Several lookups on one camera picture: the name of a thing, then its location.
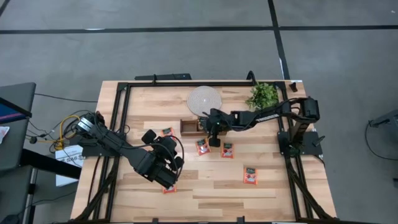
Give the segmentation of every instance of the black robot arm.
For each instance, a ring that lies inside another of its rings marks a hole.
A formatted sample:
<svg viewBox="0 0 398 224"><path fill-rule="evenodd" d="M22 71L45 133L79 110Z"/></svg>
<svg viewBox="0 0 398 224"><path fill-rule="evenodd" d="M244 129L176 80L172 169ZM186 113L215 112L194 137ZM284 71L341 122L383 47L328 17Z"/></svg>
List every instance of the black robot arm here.
<svg viewBox="0 0 398 224"><path fill-rule="evenodd" d="M76 126L77 133L83 137L79 145L84 147L96 144L106 150L114 151L128 159L134 170L149 181L156 181L165 188L176 183L178 170L183 161L176 157L176 143L171 138L156 138L156 134L149 130L142 137L152 151L141 147L134 147L125 141L119 133L110 131L105 125L103 117L88 113L82 117Z"/></svg>
<svg viewBox="0 0 398 224"><path fill-rule="evenodd" d="M299 105L299 113L292 112L293 105ZM300 143L308 125L320 119L318 101L311 97L292 98L273 107L259 111L231 111L226 114L217 109L211 109L210 114L203 120L205 131L211 136L211 146L220 146L218 133L222 131L245 131L255 127L257 123L265 122L278 117L291 118L296 121L294 128L290 130L291 141Z"/></svg>

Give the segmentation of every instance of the wooden table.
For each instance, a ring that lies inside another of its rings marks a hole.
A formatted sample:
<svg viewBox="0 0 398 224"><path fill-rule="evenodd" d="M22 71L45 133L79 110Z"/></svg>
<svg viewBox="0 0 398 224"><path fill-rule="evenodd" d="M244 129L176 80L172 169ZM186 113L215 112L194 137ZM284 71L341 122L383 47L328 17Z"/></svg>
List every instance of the wooden table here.
<svg viewBox="0 0 398 224"><path fill-rule="evenodd" d="M97 110L104 115L106 125L111 120L116 81L103 82ZM180 135L180 119L196 119L187 107L187 97L195 87L134 87L129 99L127 121L131 127L127 141L142 144L141 137L153 129L173 127ZM303 83L297 83L298 92L287 89L288 97L304 97ZM245 100L251 95L250 87L215 87L220 93L221 110L247 110ZM119 105L118 121L123 104ZM235 222L245 216L246 221L293 221L294 213L284 158L279 154L276 133L277 120L257 124L244 131L230 131L221 136L222 141L235 144L234 159L220 157L220 149L212 147L211 153L199 156L195 141L199 138L181 138L185 148L185 165L177 182L177 193L163 194L162 187L149 182L133 171L126 158L121 159L114 198L112 222L150 222L159 218L163 222ZM176 150L181 155L180 146ZM309 191L325 209L335 216L324 167L313 156L302 156ZM81 172L72 217L79 215L87 204L88 191L96 158L87 158ZM102 159L97 168L92 194L96 193ZM258 185L243 183L243 167L258 169ZM302 216L305 210L299 190ZM100 218L104 217L105 194Z"/></svg>

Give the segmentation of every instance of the monitor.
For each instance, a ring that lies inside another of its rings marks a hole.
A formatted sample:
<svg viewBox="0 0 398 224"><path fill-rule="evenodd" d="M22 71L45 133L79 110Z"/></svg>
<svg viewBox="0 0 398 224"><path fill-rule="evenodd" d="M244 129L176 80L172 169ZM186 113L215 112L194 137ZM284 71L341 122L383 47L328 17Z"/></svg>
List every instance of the monitor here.
<svg viewBox="0 0 398 224"><path fill-rule="evenodd" d="M0 124L31 118L32 113L0 97Z"/></svg>

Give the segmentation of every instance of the concrete floor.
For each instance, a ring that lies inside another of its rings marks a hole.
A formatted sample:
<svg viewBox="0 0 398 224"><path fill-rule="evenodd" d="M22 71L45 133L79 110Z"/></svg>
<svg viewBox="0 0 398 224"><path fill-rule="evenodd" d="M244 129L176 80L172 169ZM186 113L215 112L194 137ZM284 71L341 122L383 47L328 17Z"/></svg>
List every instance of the concrete floor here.
<svg viewBox="0 0 398 224"><path fill-rule="evenodd" d="M275 8L280 26L398 24L393 0L275 0ZM263 0L11 0L0 17L1 30L271 25ZM326 136L322 146L338 216L396 223L398 189L392 178L398 177L398 162L373 156L364 128L369 119L398 107L398 30L283 31L281 36L291 79L303 80L307 94L320 103L316 127ZM0 49L0 85L36 82L37 93L84 100L97 99L103 80L153 73L242 79L253 70L257 79L282 78L273 31L14 34L0 35ZM36 96L32 121L50 129L82 109L94 110L95 104ZM378 153L398 157L398 142L382 128L370 129L369 141ZM25 147L48 154L47 145ZM51 177L42 179L54 185ZM46 190L41 197L55 198L75 186ZM35 223L68 220L72 204L71 195L38 206Z"/></svg>

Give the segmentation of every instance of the green plant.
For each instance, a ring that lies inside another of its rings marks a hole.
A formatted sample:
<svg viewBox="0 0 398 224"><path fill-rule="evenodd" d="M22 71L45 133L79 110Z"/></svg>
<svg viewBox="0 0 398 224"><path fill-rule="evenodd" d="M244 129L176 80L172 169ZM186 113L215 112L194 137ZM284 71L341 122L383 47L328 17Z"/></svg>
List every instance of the green plant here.
<svg viewBox="0 0 398 224"><path fill-rule="evenodd" d="M272 85L257 83L251 89L251 93L253 94L252 97L246 100L250 108L260 110L278 103L278 93Z"/></svg>

